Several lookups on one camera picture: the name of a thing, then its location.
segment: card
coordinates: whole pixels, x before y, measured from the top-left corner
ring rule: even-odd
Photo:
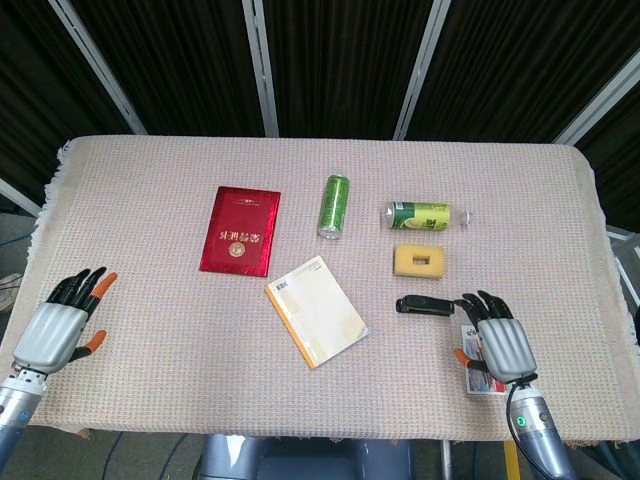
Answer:
[[[484,360],[478,332],[471,325],[462,325],[462,350],[472,360]],[[467,392],[471,394],[503,395],[507,389],[489,373],[465,368],[467,372]]]

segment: green can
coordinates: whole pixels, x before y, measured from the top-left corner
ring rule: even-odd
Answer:
[[[337,240],[342,236],[348,199],[349,179],[342,175],[331,175],[324,189],[318,235],[331,240]]]

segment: orange fingertip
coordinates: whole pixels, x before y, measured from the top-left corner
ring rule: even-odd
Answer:
[[[464,353],[464,351],[461,348],[454,348],[453,354],[456,356],[456,358],[462,365],[464,365],[465,367],[469,366],[471,359],[467,357],[466,353]]]
[[[96,285],[96,288],[91,292],[91,296],[102,298],[111,284],[116,281],[116,278],[118,278],[118,274],[116,272],[112,272],[107,275],[98,285]]]
[[[100,345],[102,345],[102,342],[104,342],[106,336],[106,330],[98,330],[93,338],[89,341],[89,343],[85,345],[85,347],[91,350],[91,353],[95,352],[100,347]]]

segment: gold emblem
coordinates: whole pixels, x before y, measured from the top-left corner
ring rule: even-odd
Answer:
[[[229,255],[232,257],[241,257],[244,255],[244,245],[240,242],[234,242],[229,247]]]

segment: orange notebook spine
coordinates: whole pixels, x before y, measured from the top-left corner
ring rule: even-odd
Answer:
[[[291,337],[293,337],[293,341],[296,342],[296,345],[298,346],[298,349],[300,350],[300,353],[302,353],[302,356],[304,357],[307,364],[311,368],[316,368],[317,365],[313,363],[311,356],[309,356],[309,353],[307,352],[306,348],[304,348],[304,345],[300,340],[300,337],[298,337],[298,334],[296,333],[293,326],[291,325],[291,322],[289,322],[289,318],[284,314],[282,307],[280,307],[280,303],[276,299],[271,288],[269,288],[269,285],[264,287],[264,291],[267,293],[267,296],[269,297],[269,300],[271,300],[271,303],[273,303],[273,306],[275,307],[276,312],[278,312],[278,315],[280,315],[280,318],[284,322],[285,327],[287,327],[287,330],[289,330]]]

